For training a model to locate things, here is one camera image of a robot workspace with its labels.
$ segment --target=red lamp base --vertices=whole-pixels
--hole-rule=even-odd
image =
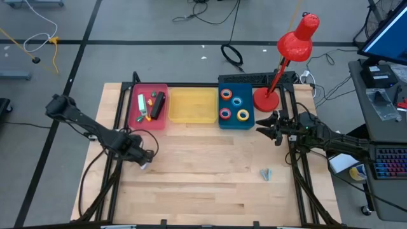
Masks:
[[[272,92],[266,97],[267,88],[259,88],[253,93],[254,107],[262,112],[274,111],[279,105],[280,97],[276,92]]]

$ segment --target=red tray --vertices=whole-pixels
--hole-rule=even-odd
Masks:
[[[144,117],[142,122],[137,122],[137,117],[141,115],[139,111],[139,100],[138,96],[140,94],[144,95],[144,99],[146,100],[147,105],[147,112],[150,115],[152,106],[147,104],[147,101],[151,99],[153,103],[155,102],[156,98],[151,96],[151,93],[155,91],[158,95],[159,92],[164,92],[166,98],[163,105],[163,108],[158,116],[157,120],[151,119],[151,121],[147,121]],[[130,107],[130,114],[128,116],[128,126],[132,129],[144,129],[144,130],[163,130],[165,128],[165,122],[167,121],[167,103],[168,103],[168,86],[166,84],[143,84],[138,83],[134,86],[133,95],[132,95],[132,105]]]

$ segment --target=yellow tape roll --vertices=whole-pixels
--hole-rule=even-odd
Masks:
[[[237,113],[237,120],[239,121],[247,121],[249,119],[249,112],[246,111],[245,109],[241,109]]]

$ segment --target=tape roll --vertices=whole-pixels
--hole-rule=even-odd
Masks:
[[[228,120],[231,116],[231,112],[228,108],[222,108],[219,111],[219,117],[221,117],[221,119],[223,120]]]
[[[221,91],[221,97],[223,100],[228,101],[231,98],[231,90],[223,89]]]
[[[249,112],[246,111],[245,109],[241,109],[237,113],[237,120],[239,121],[247,121],[249,119]]]
[[[242,103],[243,103],[242,98],[240,98],[240,97],[238,97],[238,96],[232,98],[232,100],[231,100],[231,104],[232,104],[233,106],[235,106],[235,107],[241,106]]]

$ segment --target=red lamp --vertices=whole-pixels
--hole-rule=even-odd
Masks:
[[[259,88],[253,94],[254,107],[263,112],[273,111],[279,105],[279,95],[274,92],[275,86],[280,80],[284,69],[290,60],[296,62],[306,61],[311,56],[311,37],[319,26],[319,18],[316,15],[304,16],[295,31],[288,32],[279,42],[277,49],[284,57],[282,67],[275,75],[271,87]]]

